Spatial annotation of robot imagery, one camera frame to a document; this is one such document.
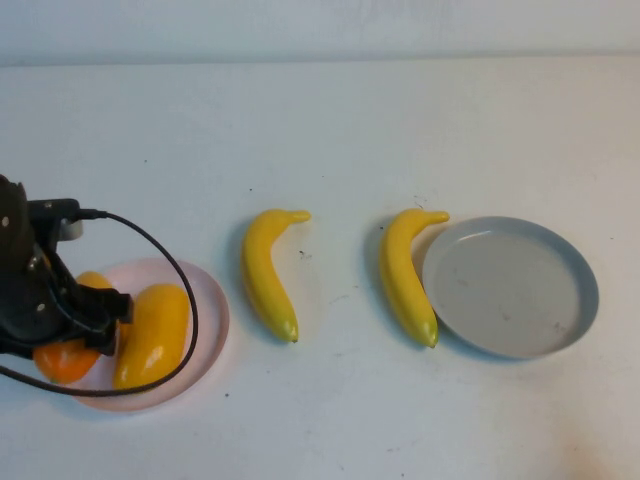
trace plastic banana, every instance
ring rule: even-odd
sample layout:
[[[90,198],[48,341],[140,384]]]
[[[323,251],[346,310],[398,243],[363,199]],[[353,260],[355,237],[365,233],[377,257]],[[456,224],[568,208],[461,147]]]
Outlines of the plastic banana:
[[[298,321],[271,261],[271,246],[289,225],[310,218],[305,210],[267,210],[254,219],[244,238],[242,273],[249,299],[267,327],[285,342],[298,341]]]
[[[449,220],[446,212],[412,208],[399,213],[380,244],[382,283],[396,317],[417,342],[434,347],[438,322],[411,260],[411,241],[426,226]]]

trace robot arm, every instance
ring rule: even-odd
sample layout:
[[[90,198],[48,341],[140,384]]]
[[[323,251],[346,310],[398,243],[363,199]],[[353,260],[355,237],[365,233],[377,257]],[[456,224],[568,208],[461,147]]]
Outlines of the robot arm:
[[[80,211],[76,200],[27,201],[21,184],[0,176],[0,353],[30,358],[35,347],[77,338],[114,353],[131,297],[78,285],[56,253],[59,240],[81,233]]]

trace white wall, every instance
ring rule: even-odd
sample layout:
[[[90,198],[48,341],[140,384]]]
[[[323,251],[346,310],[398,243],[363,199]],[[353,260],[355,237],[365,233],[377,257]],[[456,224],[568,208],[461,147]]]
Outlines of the white wall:
[[[638,0],[0,2],[0,65],[630,50]]]

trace yellow mango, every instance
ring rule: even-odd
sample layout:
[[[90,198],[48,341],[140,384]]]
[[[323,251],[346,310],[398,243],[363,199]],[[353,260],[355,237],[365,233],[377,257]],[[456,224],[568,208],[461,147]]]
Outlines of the yellow mango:
[[[171,373],[182,360],[189,322],[189,298],[176,285],[143,290],[133,306],[133,325],[118,352],[113,386],[138,387]]]

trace banana stem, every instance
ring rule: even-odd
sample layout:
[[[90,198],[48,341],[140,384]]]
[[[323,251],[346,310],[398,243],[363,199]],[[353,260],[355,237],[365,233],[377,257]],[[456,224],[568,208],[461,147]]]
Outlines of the banana stem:
[[[291,215],[291,221],[294,223],[306,222],[311,219],[311,213],[306,210],[295,210],[289,212],[289,215]]]

